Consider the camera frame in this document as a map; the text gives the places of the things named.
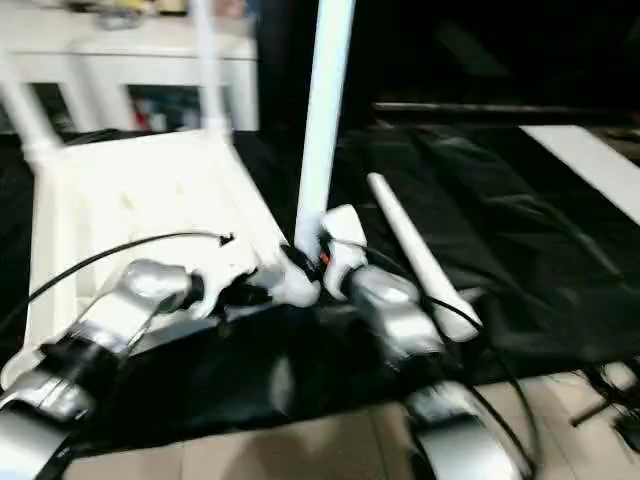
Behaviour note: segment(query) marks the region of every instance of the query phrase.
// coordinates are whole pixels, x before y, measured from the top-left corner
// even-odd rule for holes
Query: white plastic rod
[[[424,291],[432,297],[457,307],[480,323],[471,305],[460,297],[451,285],[449,278],[440,268],[440,264],[420,236],[407,212],[402,208],[385,178],[378,173],[370,173],[367,179]],[[460,342],[477,335],[476,329],[456,313],[437,305],[434,305],[434,312],[442,324],[444,333],[451,339]]]
[[[211,0],[191,0],[200,64],[200,105],[202,127],[226,128],[227,122],[220,94],[220,73],[215,48],[215,28],[211,15]]]
[[[298,194],[295,245],[318,255],[327,209],[355,0],[320,0]]]
[[[0,100],[18,130],[25,151],[52,149],[60,144],[31,88],[20,76],[0,46]]]

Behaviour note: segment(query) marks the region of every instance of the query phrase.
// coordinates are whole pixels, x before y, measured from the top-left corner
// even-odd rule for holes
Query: white panel
[[[521,127],[640,224],[640,169],[576,126]]]
[[[258,120],[257,66],[254,61],[223,60],[223,79],[228,85],[233,126],[240,131],[256,131]]]

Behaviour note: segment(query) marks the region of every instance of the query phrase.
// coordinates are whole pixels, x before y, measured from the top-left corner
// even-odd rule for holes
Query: white plastic chair
[[[31,291],[99,251],[184,230],[232,232],[239,240],[230,253],[235,261],[278,268],[284,237],[229,141],[207,3],[192,1],[203,79],[202,130],[65,147],[0,49],[3,100],[35,174]],[[31,305],[24,349],[4,367],[2,385],[32,366],[38,359],[34,349],[66,329],[132,256],[202,268],[217,248],[209,238],[163,240],[63,281]],[[161,318],[155,325],[180,320]]]

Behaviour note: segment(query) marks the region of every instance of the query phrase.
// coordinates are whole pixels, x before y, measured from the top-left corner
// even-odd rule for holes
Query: black cloth
[[[291,238],[301,145],[255,134],[238,134],[235,144]],[[19,169],[12,189],[32,185],[28,169]],[[370,245],[409,268],[369,192],[370,171],[386,176],[454,285],[481,289],[474,305],[486,339],[462,352],[474,382],[505,378],[485,340],[508,353],[519,376],[640,352],[639,227],[523,132],[432,127],[340,139],[330,206],[353,204]],[[21,225],[16,236],[3,226],[2,241],[22,252],[24,279],[28,211],[3,209],[6,225]],[[8,309],[17,296],[3,298]],[[353,309],[327,302],[278,307],[136,356],[77,451],[275,426],[400,399],[432,380],[421,369],[387,369],[352,328],[358,320]],[[9,341],[17,349],[19,337]]]

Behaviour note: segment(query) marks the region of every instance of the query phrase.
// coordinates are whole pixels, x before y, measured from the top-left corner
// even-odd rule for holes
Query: white cabinet
[[[77,131],[139,128],[129,86],[197,86],[196,35],[188,18],[147,18],[130,30],[99,29],[94,17],[0,0],[0,41],[23,80],[55,83]],[[227,115],[258,129],[256,45],[249,22],[216,19]]]

